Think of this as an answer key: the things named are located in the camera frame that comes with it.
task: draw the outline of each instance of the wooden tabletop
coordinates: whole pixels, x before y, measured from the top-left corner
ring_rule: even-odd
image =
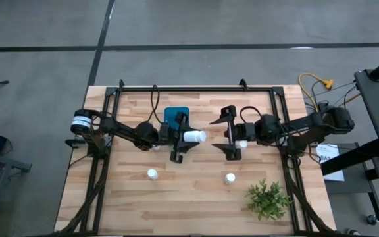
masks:
[[[307,113],[300,87],[283,87],[290,119],[304,117]],[[105,88],[89,87],[84,107],[101,110]],[[264,92],[162,92],[157,109],[159,118],[163,119],[166,107],[189,107],[189,124],[206,131],[205,143],[185,154],[182,164],[176,164],[169,161],[170,147],[140,151],[132,143],[114,138],[99,234],[292,234],[289,211],[280,221],[258,221],[246,208],[249,200],[244,197],[249,185],[263,178],[269,184],[279,181],[285,185],[277,149],[249,143],[242,151],[241,161],[227,161],[221,150],[211,145],[227,141],[223,137],[226,125],[209,123],[228,105],[235,105],[238,111],[252,105],[262,114],[272,114],[269,95]],[[119,122],[134,127],[147,120],[150,112],[150,93],[121,93]],[[244,118],[254,122],[259,116],[253,110],[246,110]],[[154,117],[151,122],[159,127]],[[235,123],[239,122],[242,121],[238,116]],[[74,150],[71,162],[85,154],[86,148]],[[86,158],[70,168],[55,230],[66,226],[83,204],[90,167],[91,158]],[[158,171],[157,180],[148,179],[150,168]],[[224,183],[224,176],[229,172],[236,176],[231,185]],[[304,156],[301,172],[308,201],[321,219],[335,229],[320,167]],[[301,229],[305,229],[299,203],[297,213]]]

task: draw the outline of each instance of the green plant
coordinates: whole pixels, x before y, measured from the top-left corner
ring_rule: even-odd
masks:
[[[248,204],[248,209],[256,213],[258,220],[261,221],[262,217],[266,220],[271,218],[273,220],[281,219],[285,214],[285,209],[289,209],[291,201],[289,197],[282,192],[282,187],[279,182],[273,182],[270,189],[266,191],[266,180],[263,179],[259,185],[250,185],[248,194],[251,203]]]

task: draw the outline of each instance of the gray floor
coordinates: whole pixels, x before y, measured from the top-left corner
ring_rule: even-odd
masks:
[[[107,0],[0,1],[0,47],[96,45]],[[105,45],[191,43],[376,43],[379,0],[117,0]],[[0,206],[0,236],[53,229],[71,150],[64,140],[80,108],[94,52],[0,53],[0,134],[9,157],[33,163],[12,179]],[[296,84],[301,72],[349,83],[379,65],[379,48],[104,52],[96,85]],[[305,78],[310,88],[313,79]],[[336,102],[350,86],[319,96]],[[356,128],[328,142],[376,138],[362,99],[348,104]],[[366,195],[331,195],[339,230],[379,236]]]

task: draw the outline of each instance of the blue object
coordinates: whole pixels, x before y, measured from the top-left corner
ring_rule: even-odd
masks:
[[[188,109],[188,107],[167,107],[164,109],[164,122],[168,123],[169,126],[175,130],[179,128],[178,122],[175,121],[178,112],[186,114],[188,116],[187,123],[190,122],[190,109]]]

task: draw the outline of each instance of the white bottle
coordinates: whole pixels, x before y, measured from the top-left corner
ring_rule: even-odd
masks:
[[[205,142],[207,135],[204,131],[189,131],[184,133],[185,142]]]
[[[159,176],[157,175],[157,171],[155,169],[149,169],[147,171],[147,175],[151,180],[156,180]]]
[[[231,184],[231,183],[235,182],[235,175],[232,173],[227,174],[224,177],[224,182],[227,184]]]
[[[239,141],[236,143],[236,148],[239,149],[246,149],[248,147],[248,142],[247,141]]]

